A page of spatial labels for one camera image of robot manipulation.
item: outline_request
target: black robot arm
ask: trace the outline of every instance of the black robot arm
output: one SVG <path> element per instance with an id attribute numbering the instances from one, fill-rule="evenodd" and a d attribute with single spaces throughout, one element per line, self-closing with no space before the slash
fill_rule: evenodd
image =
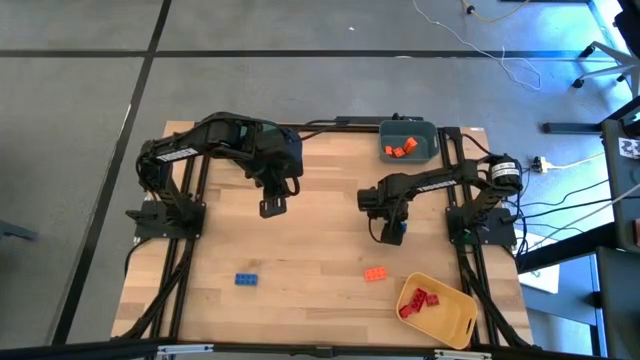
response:
<path id="1" fill-rule="evenodd" d="M 490 180 L 478 176 L 478 164 L 481 163 L 489 164 Z M 402 222 L 409 217 L 408 201 L 418 194 L 455 185 L 480 189 L 480 194 L 462 207 L 462 225 L 473 228 L 484 222 L 487 213 L 500 199 L 522 190 L 520 165 L 507 155 L 490 155 L 480 160 L 465 160 L 451 169 L 387 175 L 378 182 L 377 188 L 358 190 L 358 208 L 366 211 L 370 220 L 381 217 L 386 221 L 380 242 L 401 245 Z"/>
<path id="2" fill-rule="evenodd" d="M 145 201 L 142 210 L 127 211 L 138 230 L 147 230 L 137 231 L 136 236 L 182 238 L 199 234 L 204 204 L 181 193 L 171 176 L 173 162 L 198 155 L 230 159 L 240 166 L 245 177 L 263 189 L 259 204 L 263 218 L 286 212 L 285 199 L 300 192 L 302 141 L 296 131 L 266 120 L 215 113 L 188 131 L 143 144 L 136 172 L 143 189 L 157 195 L 159 201 Z"/>

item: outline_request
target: wooden table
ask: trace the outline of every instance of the wooden table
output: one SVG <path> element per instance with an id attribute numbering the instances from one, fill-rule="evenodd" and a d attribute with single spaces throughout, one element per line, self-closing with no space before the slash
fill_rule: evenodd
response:
<path id="1" fill-rule="evenodd" d="M 192 126 L 193 122 L 171 121 L 165 135 Z M 482 129 L 462 131 L 487 146 Z M 206 223 L 196 242 L 180 340 L 441 345 L 401 323 L 394 307 L 406 277 L 413 272 L 460 289 L 455 250 L 445 225 L 446 191 L 425 193 L 410 203 L 408 232 L 399 247 L 370 238 L 367 216 L 358 211 L 356 192 L 375 186 L 389 173 L 439 168 L 442 160 L 438 156 L 425 165 L 384 164 L 378 158 L 377 141 L 377 134 L 364 133 L 325 133 L 305 141 L 300 195 L 287 199 L 286 214 L 270 219 L 258 215 L 262 190 L 245 179 L 237 165 L 211 161 L 204 194 Z M 469 159 L 483 155 L 467 139 L 464 149 Z M 176 164 L 177 184 L 183 172 L 184 164 Z M 195 191 L 196 181 L 192 183 Z M 379 234 L 381 227 L 381 221 L 374 222 L 374 233 Z M 153 240 L 133 255 L 113 335 L 128 330 L 156 295 L 167 243 Z M 494 302 L 518 334 L 531 341 L 513 259 L 500 247 L 483 249 Z M 365 282 L 364 270 L 376 266 L 386 267 L 388 278 Z M 234 285 L 238 272 L 258 274 L 258 286 Z M 173 308 L 172 303 L 170 298 L 167 309 Z M 478 306 L 480 338 L 487 342 L 482 307 Z M 161 335 L 168 334 L 170 314 L 171 310 L 165 311 Z"/>

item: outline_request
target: lego brick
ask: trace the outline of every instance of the lego brick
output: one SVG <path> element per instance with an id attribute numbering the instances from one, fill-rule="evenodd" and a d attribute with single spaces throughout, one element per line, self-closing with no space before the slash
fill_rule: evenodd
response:
<path id="1" fill-rule="evenodd" d="M 427 292 L 422 289 L 416 289 L 413 292 L 413 297 L 411 298 L 411 302 L 409 306 L 416 312 L 419 312 L 422 309 L 422 304 L 424 304 L 425 299 L 427 298 Z"/>
<path id="2" fill-rule="evenodd" d="M 411 308 L 411 306 L 405 305 L 400 309 L 400 311 L 398 311 L 398 313 L 400 314 L 401 318 L 406 319 L 413 313 L 413 309 Z"/>
<path id="3" fill-rule="evenodd" d="M 393 156 L 395 157 L 403 157 L 405 155 L 404 150 L 402 148 L 393 149 Z"/>
<path id="4" fill-rule="evenodd" d="M 426 302 L 427 302 L 427 306 L 440 305 L 440 299 L 438 299 L 438 295 L 436 294 L 428 294 Z"/>
<path id="5" fill-rule="evenodd" d="M 258 285 L 258 275 L 256 274 L 236 274 L 236 285 L 238 286 L 256 286 Z"/>
<path id="6" fill-rule="evenodd" d="M 364 279 L 366 281 L 384 280 L 387 278 L 387 270 L 384 266 L 379 266 L 364 271 Z"/>
<path id="7" fill-rule="evenodd" d="M 416 141 L 416 139 L 410 137 L 404 143 L 404 146 L 402 147 L 402 150 L 404 150 L 404 152 L 406 154 L 411 154 L 413 152 L 413 150 L 416 149 L 417 146 L 418 146 L 418 142 Z"/>

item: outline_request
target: yellow bin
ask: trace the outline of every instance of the yellow bin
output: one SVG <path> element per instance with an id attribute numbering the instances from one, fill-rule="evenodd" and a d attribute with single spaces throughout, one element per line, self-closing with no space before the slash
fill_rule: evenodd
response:
<path id="1" fill-rule="evenodd" d="M 409 304 L 416 288 L 429 294 L 437 294 L 440 305 L 427 307 L 425 303 L 420 312 L 414 312 L 403 319 L 398 312 Z M 478 306 L 471 296 L 423 273 L 413 273 L 404 283 L 396 304 L 396 315 L 403 323 L 460 350 L 469 344 L 478 316 Z"/>

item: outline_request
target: gray plastic tray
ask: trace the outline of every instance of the gray plastic tray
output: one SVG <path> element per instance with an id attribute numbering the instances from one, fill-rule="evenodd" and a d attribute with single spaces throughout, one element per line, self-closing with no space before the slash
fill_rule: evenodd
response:
<path id="1" fill-rule="evenodd" d="M 380 160 L 387 163 L 424 164 L 439 152 L 437 129 L 428 121 L 388 120 L 380 124 Z M 394 158 L 384 153 L 384 147 L 402 147 L 409 137 L 418 143 L 409 155 Z"/>

